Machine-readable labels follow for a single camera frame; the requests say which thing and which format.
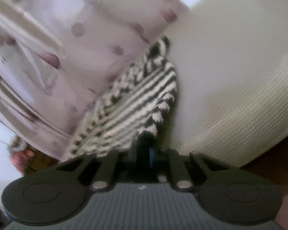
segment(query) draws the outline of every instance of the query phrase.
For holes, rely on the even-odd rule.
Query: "striped fabric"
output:
[[[169,46],[163,37],[114,81],[86,113],[69,158],[87,152],[104,156],[156,139],[176,94],[176,72],[165,59]]]

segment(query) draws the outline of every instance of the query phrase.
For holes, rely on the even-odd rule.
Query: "polka dot fabric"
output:
[[[15,76],[11,89],[69,138],[84,110],[187,10],[179,0],[0,0],[0,68],[21,70],[6,77]]]

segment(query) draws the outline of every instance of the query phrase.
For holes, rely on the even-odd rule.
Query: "metal rivet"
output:
[[[99,189],[106,188],[108,184],[104,181],[97,181],[97,182],[94,182],[92,186],[93,186],[93,189],[99,190]]]
[[[192,184],[189,181],[179,181],[177,182],[176,185],[181,189],[188,189],[192,186]]]

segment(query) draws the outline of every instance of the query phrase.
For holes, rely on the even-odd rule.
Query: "white textured fabric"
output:
[[[163,147],[240,167],[288,135],[288,0],[203,0],[164,34],[178,96]]]

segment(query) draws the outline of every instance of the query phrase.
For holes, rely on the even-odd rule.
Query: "cushion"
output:
[[[179,96],[162,147],[240,167],[288,135],[288,0],[203,0],[164,34]]]

